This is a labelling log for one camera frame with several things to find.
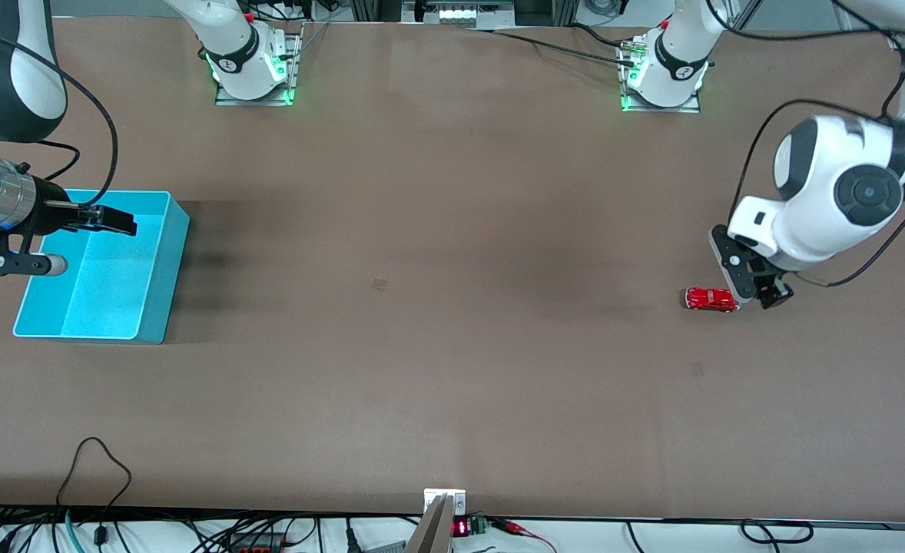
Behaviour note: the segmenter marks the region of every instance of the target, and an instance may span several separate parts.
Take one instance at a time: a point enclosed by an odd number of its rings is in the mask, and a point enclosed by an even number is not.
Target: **black cable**
[[[67,475],[63,478],[63,482],[60,484],[59,490],[56,491],[55,503],[57,507],[62,507],[62,504],[60,504],[60,497],[62,497],[63,492],[66,491],[67,484],[70,483],[70,478],[74,475],[74,469],[77,468],[77,461],[80,461],[81,451],[84,451],[84,445],[87,445],[87,443],[91,441],[97,442],[101,446],[101,448],[104,449],[104,454],[108,456],[108,459],[111,459],[111,462],[115,463],[115,465],[118,465],[119,468],[124,470],[126,475],[125,484],[121,486],[121,489],[118,490],[118,493],[114,494],[114,497],[111,498],[111,501],[108,501],[108,504],[105,505],[105,507],[101,510],[101,514],[98,516],[98,528],[104,528],[104,517],[108,514],[108,509],[111,508],[111,506],[114,505],[114,502],[117,501],[118,498],[121,497],[121,495],[124,494],[126,490],[128,490],[129,486],[132,485],[132,472],[128,468],[128,466],[125,465],[125,463],[118,461],[118,458],[111,454],[111,450],[108,449],[108,444],[105,444],[104,440],[101,440],[101,438],[98,438],[97,436],[89,436],[87,438],[83,438],[83,440],[80,441],[80,444],[77,444],[77,451],[74,452],[73,461],[70,462],[70,470],[68,470]],[[94,531],[94,543],[98,546],[98,553],[101,553],[101,546],[104,545],[104,542],[98,541],[97,532],[98,531]],[[104,540],[106,540],[106,535],[108,535],[108,533],[106,531],[101,532],[104,536]]]
[[[614,48],[620,47],[621,42],[629,41],[629,38],[623,38],[621,41],[610,41],[609,38],[605,38],[605,36],[598,34],[595,28],[589,27],[589,25],[583,25],[581,22],[573,22],[569,25],[571,28],[581,28],[583,31],[589,33],[590,36],[596,39],[596,41],[602,42],[603,45],[613,46]]]
[[[46,175],[42,178],[42,180],[53,180],[56,177],[62,175],[63,173],[70,171],[71,167],[77,164],[77,161],[81,158],[81,151],[77,150],[76,147],[70,146],[70,144],[63,144],[61,141],[49,141],[49,140],[40,140],[37,141],[37,144],[42,144],[42,146],[49,147],[59,147],[60,150],[73,151],[74,158],[70,160],[68,164],[64,165],[63,168],[58,169],[58,171],[52,172],[49,175]]]
[[[23,553],[24,551],[28,551],[30,545],[32,544],[32,539],[35,537],[35,533],[38,532],[40,528],[42,528],[42,521],[39,521],[37,522],[37,524],[35,524],[35,526],[32,526],[32,531],[28,533],[27,538],[25,538],[25,542],[19,547],[19,549],[16,549],[16,553]]]
[[[565,52],[566,54],[572,54],[573,56],[582,56],[582,57],[589,58],[589,59],[594,59],[594,60],[598,60],[598,61],[605,61],[605,62],[607,62],[607,63],[615,63],[615,64],[617,64],[617,65],[624,65],[624,66],[627,66],[627,67],[631,67],[632,65],[634,65],[634,63],[632,63],[632,62],[629,61],[629,60],[621,60],[621,59],[617,59],[617,58],[608,58],[608,57],[606,57],[606,56],[601,56],[601,55],[598,55],[598,54],[591,54],[591,53],[589,53],[589,52],[583,52],[582,50],[575,50],[575,49],[572,49],[572,48],[566,48],[565,46],[552,45],[552,43],[550,43],[550,42],[537,41],[537,39],[535,39],[535,38],[527,38],[527,36],[511,35],[511,34],[509,34],[508,32],[495,32],[495,31],[489,31],[489,32],[490,32],[491,35],[506,36],[507,38],[514,38],[514,39],[516,39],[516,41],[530,42],[531,45],[544,46],[544,47],[546,47],[546,48],[551,48],[551,49],[553,49],[553,50],[558,50],[558,51],[560,51],[560,52]]]
[[[741,36],[742,38],[749,38],[752,41],[765,41],[765,42],[790,42],[790,41],[812,41],[815,38],[832,38],[832,36],[844,36],[844,35],[871,35],[871,34],[879,34],[885,36],[888,41],[892,42],[893,45],[897,48],[897,51],[900,53],[900,61],[905,62],[905,52],[903,51],[903,46],[900,45],[900,42],[896,38],[896,36],[905,36],[905,31],[900,31],[900,29],[895,28],[881,28],[879,25],[875,25],[874,22],[868,20],[868,18],[863,17],[856,11],[850,9],[840,0],[830,0],[830,2],[845,10],[847,13],[852,15],[852,17],[857,18],[857,20],[866,24],[868,28],[853,28],[849,29],[849,31],[822,31],[822,32],[808,32],[808,34],[803,35],[757,35],[753,32],[742,31],[741,29],[732,27],[723,18],[719,15],[718,12],[715,11],[715,7],[712,5],[712,0],[705,0],[706,6],[708,6],[708,10],[712,13],[712,17],[715,18],[719,25],[722,25],[726,31],[732,32],[733,35]],[[900,90],[903,85],[904,76],[901,74],[897,79],[896,84],[892,88],[892,90],[887,95],[885,101],[883,101],[881,108],[881,117],[884,119],[889,118],[889,104]]]
[[[292,522],[295,522],[295,518],[292,518],[292,521],[291,521],[290,524],[288,524],[288,525],[291,526],[291,525],[292,525]],[[303,538],[300,539],[299,541],[288,541],[288,540],[285,540],[285,547],[295,547],[296,545],[301,545],[301,544],[302,544],[303,542],[305,542],[307,539],[312,538],[313,535],[314,535],[314,533],[316,533],[316,525],[315,525],[315,524],[313,525],[312,528],[309,529],[309,533],[307,533],[307,535],[303,536]],[[285,528],[285,536],[288,536],[288,526]]]
[[[56,542],[56,525],[60,519],[59,508],[53,508],[53,519],[49,525],[49,536],[53,540],[53,553],[60,553],[60,545]]]
[[[631,532],[631,541],[634,542],[634,547],[636,548],[636,550],[638,550],[638,553],[645,553],[645,550],[643,550],[643,547],[640,547],[640,542],[638,540],[636,540],[636,534],[634,533],[634,525],[632,525],[630,521],[626,521],[625,524],[627,525],[628,531]]]
[[[114,533],[118,535],[118,541],[121,542],[121,548],[125,550],[125,553],[132,553],[132,550],[128,548],[128,542],[125,541],[125,536],[121,533],[121,528],[118,527],[118,521],[114,521]]]
[[[747,531],[747,525],[757,526],[766,538],[754,538],[754,536],[750,535],[750,532]],[[740,522],[740,532],[743,533],[743,538],[750,540],[753,543],[758,543],[761,545],[772,545],[774,553],[780,553],[780,545],[797,545],[799,543],[806,543],[811,541],[814,538],[814,526],[811,525],[810,522],[794,522],[793,524],[786,524],[787,526],[797,526],[797,528],[807,528],[807,535],[803,538],[788,538],[788,539],[779,539],[775,538],[773,533],[770,532],[769,528],[766,528],[766,525],[763,522],[755,521],[753,518],[744,518],[743,521]]]
[[[856,117],[859,117],[861,119],[878,122],[877,119],[875,119],[871,115],[863,113],[857,109],[849,108],[849,106],[842,105],[842,104],[835,104],[835,102],[830,102],[830,101],[819,101],[818,99],[810,99],[810,98],[795,98],[795,99],[791,99],[790,101],[785,101],[783,104],[780,104],[779,106],[777,106],[776,109],[774,109],[772,112],[770,112],[770,114],[766,117],[766,119],[763,120],[763,123],[761,123],[761,126],[759,126],[759,129],[757,129],[757,135],[754,136],[754,140],[750,143],[750,150],[747,151],[747,158],[745,158],[745,160],[743,161],[743,170],[740,172],[740,181],[738,181],[738,183],[736,185],[736,194],[734,194],[733,203],[729,207],[729,218],[727,220],[732,220],[733,213],[736,213],[736,206],[738,205],[738,203],[740,203],[740,196],[743,195],[743,184],[745,182],[745,178],[747,178],[747,171],[748,171],[748,169],[750,169],[750,162],[752,160],[752,157],[754,156],[754,151],[757,150],[757,144],[759,143],[759,140],[763,136],[763,131],[766,130],[766,127],[769,125],[770,121],[772,121],[773,118],[778,113],[780,113],[784,109],[789,108],[790,106],[796,105],[796,104],[817,105],[817,106],[820,106],[821,108],[828,108],[828,109],[833,109],[836,111],[842,111],[845,113],[849,113],[850,115],[855,115]],[[868,259],[866,261],[866,263],[863,263],[863,266],[861,266],[861,267],[859,267],[859,269],[855,270],[855,272],[850,274],[850,276],[846,276],[845,279],[836,280],[836,281],[834,281],[834,283],[825,283],[825,281],[822,281],[822,280],[814,280],[808,276],[801,276],[801,274],[799,274],[799,273],[794,273],[794,276],[800,280],[803,280],[805,283],[812,284],[812,286],[820,286],[823,288],[833,288],[836,286],[842,286],[842,284],[850,283],[852,280],[856,280],[856,277],[858,277],[860,274],[866,272],[868,267],[873,265],[873,263],[875,263],[875,261],[877,261],[877,259],[880,259],[880,256],[883,254],[883,252],[885,252],[886,249],[889,248],[889,245],[891,245],[892,242],[896,240],[897,236],[900,235],[900,233],[904,230],[904,228],[905,228],[905,218],[904,218],[904,220],[901,221],[901,223],[899,225],[897,225],[896,230],[893,230],[893,233],[891,235],[889,235],[888,238],[886,238],[886,240],[880,246],[880,249],[877,249],[877,252],[875,252],[873,254],[873,256],[870,256],[870,259]]]
[[[80,81],[76,80],[70,76],[69,73],[60,69],[58,65],[49,61],[45,57],[39,55],[39,53],[35,52],[28,48],[27,46],[20,45],[18,42],[9,41],[7,38],[3,38],[0,36],[1,45],[6,45],[11,48],[17,49],[20,52],[23,52],[25,55],[30,56],[32,59],[37,60],[42,65],[48,67],[50,70],[55,71],[56,74],[59,74],[60,77],[63,77],[64,80],[69,81],[70,84],[74,85],[74,88],[77,88],[78,91],[81,92],[91,104],[94,105],[95,108],[101,112],[101,116],[104,117],[104,122],[108,123],[108,130],[111,132],[111,163],[108,165],[108,177],[104,179],[104,184],[101,185],[101,189],[98,190],[96,194],[94,194],[94,198],[87,200],[87,202],[83,203],[83,206],[93,206],[96,204],[101,197],[104,196],[105,192],[108,192],[108,188],[111,188],[111,180],[114,179],[115,169],[118,168],[118,129],[114,126],[114,121],[111,119],[111,113],[108,113],[108,109],[104,108],[104,104],[101,104],[101,101],[98,100],[98,97],[95,97],[94,94],[91,93]]]

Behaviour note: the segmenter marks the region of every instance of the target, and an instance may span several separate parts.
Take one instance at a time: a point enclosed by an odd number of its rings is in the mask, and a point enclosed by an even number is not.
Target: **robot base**
[[[214,81],[217,83],[217,95],[214,97],[216,105],[267,105],[267,106],[283,106],[292,105],[295,102],[295,84],[299,78],[299,53],[302,49],[301,34],[284,34],[284,43],[276,45],[276,53],[283,55],[286,59],[280,60],[273,58],[270,69],[274,73],[285,76],[285,80],[278,84],[275,88],[271,88],[269,94],[265,94],[262,98],[255,99],[238,99],[232,97],[221,87],[220,81],[214,74]]]

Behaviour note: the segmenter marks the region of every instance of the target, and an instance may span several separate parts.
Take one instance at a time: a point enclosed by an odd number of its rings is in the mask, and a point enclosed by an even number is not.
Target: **white floor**
[[[576,521],[522,521],[524,528],[543,536],[555,544],[558,553],[635,553],[634,545],[622,522]],[[291,526],[288,539],[304,538],[313,528],[312,519],[298,519]],[[407,540],[414,526],[400,518],[354,518],[352,521],[358,542],[364,550]],[[104,553],[124,553],[113,526],[108,526],[109,542]],[[199,522],[203,533],[221,531],[224,522]],[[85,553],[97,552],[91,545],[95,524],[76,528],[78,539]],[[345,525],[342,518],[324,518],[320,523],[323,533],[323,553],[346,551]],[[285,522],[276,526],[283,531]],[[123,536],[132,553],[189,553],[199,545],[189,528],[178,522],[122,522]],[[640,545],[646,553],[772,553],[770,546],[757,545],[745,540],[737,526],[730,525],[668,525],[656,522],[635,522],[634,529]],[[793,538],[792,529],[776,529],[776,538]],[[14,549],[24,543],[16,538]],[[63,525],[57,525],[57,543],[63,553],[74,553]],[[488,531],[484,535],[456,538],[453,550],[473,553],[494,547],[491,553],[551,553],[548,546],[530,538],[517,538],[504,532]],[[818,528],[814,539],[800,545],[782,545],[782,553],[905,553],[905,531],[886,529]],[[52,552],[49,526],[37,533],[28,553]],[[292,547],[291,552],[320,553],[316,533],[307,541]]]

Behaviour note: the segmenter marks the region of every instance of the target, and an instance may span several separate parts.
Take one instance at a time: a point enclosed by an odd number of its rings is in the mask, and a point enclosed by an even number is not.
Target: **cable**
[[[313,35],[313,37],[310,38],[309,41],[306,41],[305,45],[302,45],[302,48],[299,50],[298,57],[301,58],[302,52],[305,52],[306,48],[308,48],[309,45],[311,45],[313,42],[315,42],[316,39],[319,38],[319,36],[322,35],[323,32],[325,32],[326,29],[330,27],[330,21],[332,21],[333,18],[336,17],[336,15],[338,15],[338,14],[333,14],[333,12],[327,13],[327,18],[325,18],[325,20],[323,20],[323,27],[320,27],[319,31],[316,31],[316,34]]]
[[[738,205],[738,203],[740,203],[740,196],[743,195],[743,185],[745,182],[745,178],[747,178],[747,171],[748,171],[748,168],[750,168],[750,162],[752,160],[752,157],[754,156],[754,151],[757,150],[757,144],[759,143],[759,140],[763,136],[763,131],[766,130],[766,127],[769,125],[770,121],[772,121],[773,118],[778,113],[780,113],[784,109],[789,108],[790,106],[796,105],[796,104],[817,105],[817,106],[820,106],[821,108],[828,108],[828,109],[833,109],[836,111],[842,111],[845,113],[849,113],[850,115],[859,117],[861,119],[867,119],[868,121],[877,122],[877,119],[875,119],[871,115],[867,115],[866,113],[863,113],[857,109],[849,108],[849,106],[842,105],[842,104],[835,104],[835,102],[830,102],[830,101],[818,101],[817,99],[810,99],[810,98],[795,98],[795,99],[791,99],[790,101],[785,101],[783,104],[780,104],[779,106],[777,106],[776,109],[774,109],[772,112],[770,112],[770,114],[766,117],[766,119],[763,120],[763,123],[761,123],[761,126],[759,126],[759,129],[757,129],[757,135],[754,136],[754,140],[750,143],[750,150],[747,151],[747,157],[743,161],[743,170],[740,172],[740,180],[738,180],[738,183],[736,185],[736,194],[734,194],[733,203],[729,207],[729,218],[727,220],[732,220],[733,214],[736,213],[736,206]],[[868,267],[873,265],[873,263],[875,263],[875,261],[877,261],[877,259],[880,259],[880,256],[882,256],[883,252],[885,252],[886,249],[889,248],[889,245],[891,245],[892,242],[896,240],[897,236],[900,235],[900,233],[904,230],[904,228],[905,228],[905,218],[904,218],[904,220],[900,221],[900,224],[897,225],[896,230],[893,230],[892,234],[889,235],[888,238],[886,238],[886,240],[880,246],[880,249],[877,249],[877,252],[875,252],[873,254],[873,256],[871,256],[870,259],[868,259],[866,261],[866,263],[863,263],[863,266],[859,267],[859,269],[855,270],[855,272],[853,272],[852,274],[849,274],[849,276],[846,276],[845,279],[836,280],[836,281],[834,281],[834,283],[826,283],[826,281],[824,281],[824,280],[811,279],[811,277],[803,276],[803,274],[800,274],[800,273],[794,273],[794,276],[800,280],[803,280],[805,283],[812,284],[812,286],[820,286],[823,288],[833,288],[836,286],[842,286],[842,284],[850,283],[852,280],[856,280],[856,277],[858,277],[860,274],[866,272]]]
[[[111,498],[111,501],[109,501],[108,504],[105,505],[104,511],[101,512],[101,515],[104,515],[106,514],[106,512],[108,512],[108,509],[111,508],[112,505],[114,505],[114,502],[117,501],[123,493],[125,493],[125,490],[128,489],[128,486],[132,485],[132,472],[129,468],[127,468],[127,466],[125,466],[125,463],[118,461],[118,458],[111,454],[111,450],[108,449],[108,445],[104,443],[104,440],[101,440],[101,438],[98,438],[97,436],[89,436],[87,438],[83,438],[83,440],[80,441],[80,444],[77,444],[77,451],[74,452],[73,461],[70,463],[70,470],[68,470],[67,475],[63,478],[63,482],[60,484],[60,489],[56,491],[55,501],[57,507],[63,507],[63,504],[60,503],[60,498],[63,496],[63,492],[66,491],[67,484],[70,483],[70,478],[74,475],[74,469],[77,468],[77,461],[80,461],[81,451],[83,451],[84,445],[87,445],[87,443],[91,441],[98,442],[98,445],[100,445],[101,448],[104,449],[104,454],[108,456],[108,459],[111,459],[111,462],[115,463],[115,465],[118,465],[119,468],[124,470],[125,475],[127,476],[125,485],[121,486],[121,489],[118,490],[118,493],[114,494],[114,497]]]
[[[532,532],[532,531],[526,531],[526,532],[527,532],[527,533],[526,533],[525,536],[526,536],[527,538],[534,538],[534,539],[537,539],[538,541],[543,542],[545,545],[551,547],[553,553],[559,553],[559,550],[558,550],[558,549],[555,549],[555,546],[552,545],[552,543],[551,543],[550,541],[548,541],[547,539],[541,538],[540,535],[537,535],[536,533],[534,533],[534,532]]]
[[[323,522],[319,518],[316,518],[316,537],[320,540],[320,553],[326,553],[323,550]]]
[[[91,198],[90,200],[87,200],[87,202],[81,204],[82,206],[93,206],[93,204],[96,204],[101,199],[101,197],[104,196],[105,192],[108,192],[108,188],[111,188],[111,180],[114,179],[115,169],[118,168],[118,129],[114,126],[114,121],[111,119],[111,113],[108,113],[108,109],[104,108],[104,104],[101,104],[101,101],[98,100],[98,97],[95,97],[95,95],[92,94],[91,91],[87,89],[87,87],[81,84],[80,81],[70,76],[70,74],[66,71],[60,69],[60,67],[55,63],[39,55],[39,53],[35,52],[35,50],[32,50],[27,46],[20,45],[20,43],[18,42],[9,41],[9,39],[3,38],[3,36],[0,36],[0,43],[1,45],[6,45],[11,48],[17,49],[20,52],[23,52],[25,55],[30,56],[32,59],[35,59],[39,63],[42,63],[42,65],[48,67],[50,70],[55,71],[56,74],[60,77],[63,77],[64,80],[69,81],[70,84],[74,85],[74,88],[77,88],[77,90],[80,91],[81,94],[83,94],[89,101],[91,101],[91,104],[93,104],[94,107],[97,108],[99,112],[101,112],[101,116],[104,117],[104,122],[108,123],[108,132],[111,132],[111,163],[108,165],[108,175],[104,179],[104,184],[101,185],[101,189],[98,190],[96,194],[94,194],[94,198]]]
[[[541,538],[540,535],[537,535],[529,529],[524,528],[524,526],[517,524],[517,522],[506,521],[504,518],[497,517],[487,517],[487,522],[490,522],[490,525],[493,528],[497,528],[499,531],[508,532],[509,535],[520,536],[520,538],[537,539],[541,543],[544,543],[545,545],[551,547],[552,553],[559,553],[559,550],[555,549],[553,543],[551,543],[547,539]]]
[[[118,535],[118,541],[121,542],[121,548],[125,550],[125,553],[132,553],[132,550],[128,548],[128,542],[125,541],[125,536],[121,533],[121,528],[118,527],[118,521],[114,521],[114,533]]]
[[[63,173],[70,171],[70,168],[74,167],[74,165],[77,164],[77,161],[79,161],[81,158],[80,150],[77,150],[76,147],[70,146],[70,144],[63,144],[61,141],[40,140],[40,141],[37,141],[37,144],[42,144],[42,146],[49,146],[49,147],[59,147],[60,150],[73,151],[73,153],[74,153],[73,160],[70,160],[70,162],[68,162],[68,164],[64,165],[63,168],[60,168],[59,171],[52,172],[49,175],[46,175],[45,177],[42,178],[42,180],[53,180],[56,177],[62,175]]]
[[[70,543],[74,545],[74,549],[77,550],[77,553],[84,553],[83,547],[81,547],[81,542],[77,539],[77,532],[74,532],[74,525],[70,522],[70,510],[68,509],[66,515],[63,517],[63,525],[67,528],[67,535],[70,536]]]
[[[587,10],[596,15],[610,15],[617,11],[620,0],[583,0],[583,4]]]
[[[722,25],[726,31],[732,32],[733,35],[741,36],[742,38],[749,38],[752,41],[767,41],[767,42],[790,42],[790,41],[812,41],[815,38],[831,38],[831,36],[844,36],[844,35],[871,35],[875,32],[875,34],[880,34],[885,36],[888,41],[892,42],[893,45],[897,48],[900,53],[901,63],[905,62],[905,52],[903,50],[903,46],[900,45],[900,42],[896,38],[896,36],[905,36],[905,31],[900,31],[900,29],[894,28],[881,28],[879,25],[875,25],[873,21],[868,20],[868,18],[863,17],[856,11],[850,9],[846,6],[841,0],[830,0],[832,4],[838,6],[840,9],[845,10],[847,13],[852,15],[852,17],[857,18],[864,24],[867,25],[868,28],[853,28],[849,29],[849,31],[823,31],[823,32],[810,32],[810,34],[803,35],[757,35],[752,34],[752,32],[742,31],[741,29],[732,27],[723,18],[719,15],[719,13],[715,10],[715,7],[712,5],[712,0],[705,0],[706,7],[712,13],[712,17],[715,18],[716,22],[719,22],[719,25]],[[892,90],[887,95],[885,101],[883,101],[881,108],[881,117],[890,118],[888,109],[889,104],[900,90],[903,85],[904,76],[900,75],[897,79],[896,84],[892,88]]]
[[[292,518],[291,521],[288,522],[288,526],[285,526],[285,532],[283,533],[283,535],[281,535],[281,544],[283,544],[283,547],[285,547],[285,548],[295,547],[296,545],[301,545],[307,539],[312,538],[314,533],[316,533],[316,522],[314,521],[313,527],[310,528],[309,533],[307,533],[307,535],[305,535],[304,538],[300,539],[299,541],[288,540],[288,528],[290,528],[290,526],[292,525],[292,522],[295,522],[295,521],[296,521],[296,519]]]
[[[596,41],[602,42],[603,45],[613,46],[614,48],[620,47],[621,42],[628,41],[628,38],[620,39],[620,41],[610,41],[609,38],[605,38],[605,36],[598,34],[595,28],[589,27],[589,25],[583,25],[581,22],[573,22],[573,24],[569,25],[571,28],[581,28],[583,31],[589,33],[590,36],[596,39]]]
[[[886,241],[882,243],[880,249],[878,249],[877,252],[873,254],[873,256],[870,256],[870,259],[868,259],[866,263],[863,263],[863,266],[859,267],[859,269],[856,269],[855,273],[849,274],[849,276],[846,276],[845,279],[835,280],[834,283],[825,283],[825,281],[823,280],[815,280],[811,279],[811,277],[809,276],[801,276],[800,273],[794,273],[794,276],[800,280],[803,280],[805,283],[813,284],[814,286],[820,286],[822,288],[834,288],[836,286],[842,286],[842,284],[850,283],[851,281],[856,280],[856,277],[858,277],[860,274],[866,272],[866,269],[873,265],[873,263],[875,263],[877,259],[880,259],[880,256],[883,255],[883,252],[886,251],[886,248],[889,248],[889,245],[892,244],[893,240],[896,240],[896,237],[899,236],[901,232],[903,232],[904,228],[905,218],[900,221],[900,224],[897,225],[892,234],[889,235],[888,238],[886,238]]]
[[[634,542],[634,547],[636,548],[636,550],[638,550],[638,553],[645,553],[645,550],[643,550],[643,547],[640,547],[640,542],[638,540],[636,540],[636,534],[634,533],[634,525],[632,525],[630,521],[626,521],[625,524],[627,525],[627,531],[629,531],[629,533],[631,533],[631,541]]]
[[[754,538],[754,536],[751,536],[750,532],[747,532],[747,525],[757,526],[757,528],[763,532],[763,535],[766,535],[766,539]],[[772,545],[774,553],[780,553],[780,544],[782,543],[785,545],[796,545],[811,541],[811,539],[814,538],[814,526],[812,526],[810,522],[794,525],[799,526],[799,528],[807,528],[807,535],[803,538],[778,539],[774,537],[769,528],[766,528],[766,525],[763,524],[763,522],[755,521],[753,518],[744,518],[743,521],[740,522],[740,532],[743,533],[743,538],[761,545]]]
[[[516,41],[530,42],[530,43],[532,43],[533,45],[545,46],[546,48],[551,48],[551,49],[553,49],[553,50],[558,50],[558,51],[560,51],[560,52],[565,52],[566,54],[572,54],[573,56],[582,56],[582,57],[589,58],[589,59],[594,59],[594,60],[598,60],[598,61],[605,61],[605,62],[607,62],[607,63],[614,63],[614,64],[617,64],[617,65],[624,65],[624,66],[627,66],[627,67],[631,67],[632,65],[634,65],[634,62],[629,61],[629,60],[621,60],[621,59],[617,59],[617,58],[608,58],[608,57],[606,57],[606,56],[601,56],[601,55],[598,55],[598,54],[591,54],[591,53],[589,53],[589,52],[583,52],[583,51],[580,51],[580,50],[573,50],[572,48],[566,48],[565,46],[552,45],[552,43],[550,43],[550,42],[541,42],[541,41],[537,41],[537,39],[535,39],[535,38],[527,38],[527,36],[511,35],[511,34],[509,34],[508,32],[495,32],[495,31],[488,31],[488,32],[490,32],[491,35],[495,35],[495,36],[506,36],[507,38],[514,38],[514,39],[516,39]]]

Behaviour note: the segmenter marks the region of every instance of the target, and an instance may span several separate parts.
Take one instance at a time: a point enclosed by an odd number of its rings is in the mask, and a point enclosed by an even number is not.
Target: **connector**
[[[94,529],[94,545],[104,545],[105,543],[108,543],[108,529],[98,526]]]
[[[346,553],[364,553],[360,549],[360,544],[357,543],[357,535],[353,533],[349,518],[346,520]]]
[[[643,54],[647,52],[647,45],[644,42],[622,41],[620,42],[620,49],[624,52]]]

